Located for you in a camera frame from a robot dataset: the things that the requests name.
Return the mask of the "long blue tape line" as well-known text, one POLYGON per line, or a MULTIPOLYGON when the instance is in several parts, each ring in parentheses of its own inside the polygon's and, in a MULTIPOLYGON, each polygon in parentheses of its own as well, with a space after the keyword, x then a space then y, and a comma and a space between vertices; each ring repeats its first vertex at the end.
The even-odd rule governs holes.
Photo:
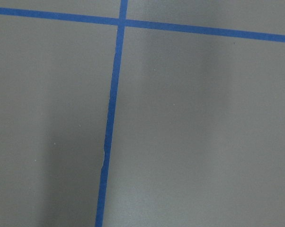
POLYGON ((106 123, 105 140, 104 140, 104 157, 103 157, 103 164, 102 164, 102 168, 100 172, 98 202, 97 202, 97 210, 96 210, 96 218, 95 218, 96 227, 102 227, 103 219, 104 219, 107 179, 108 179, 110 152, 111 152, 114 120, 115 120, 115 112, 116 112, 116 99, 117 99, 117 92, 118 92, 119 75, 120 75, 120 68, 121 68, 121 61, 122 61, 122 51, 123 51, 123 43, 124 43, 125 20, 126 20, 127 8, 128 8, 128 1, 122 0, 120 3, 120 10, 119 10, 119 18, 118 18, 117 32, 116 32, 115 55, 114 55, 112 78, 111 78, 111 84, 110 84, 107 123, 106 123))

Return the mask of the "crossing blue tape line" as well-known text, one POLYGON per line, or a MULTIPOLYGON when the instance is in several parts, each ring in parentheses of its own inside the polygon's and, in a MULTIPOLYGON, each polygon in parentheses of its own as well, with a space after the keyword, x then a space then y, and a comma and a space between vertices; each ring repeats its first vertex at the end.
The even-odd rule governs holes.
POLYGON ((13 9, 13 8, 3 8, 3 7, 0 7, 0 15, 33 17, 33 18, 42 18, 42 19, 103 24, 111 26, 126 26, 126 27, 135 27, 135 28, 144 28, 144 29, 174 31, 174 32, 193 33, 193 34, 202 34, 202 35, 216 35, 216 36, 236 37, 244 39, 285 43, 285 35, 214 28, 214 27, 204 27, 204 26, 191 26, 191 25, 141 21, 141 20, 132 20, 132 19, 120 20, 118 18, 112 18, 112 17, 98 17, 98 16, 88 16, 88 15, 38 11, 38 10, 28 10, 28 9, 13 9))

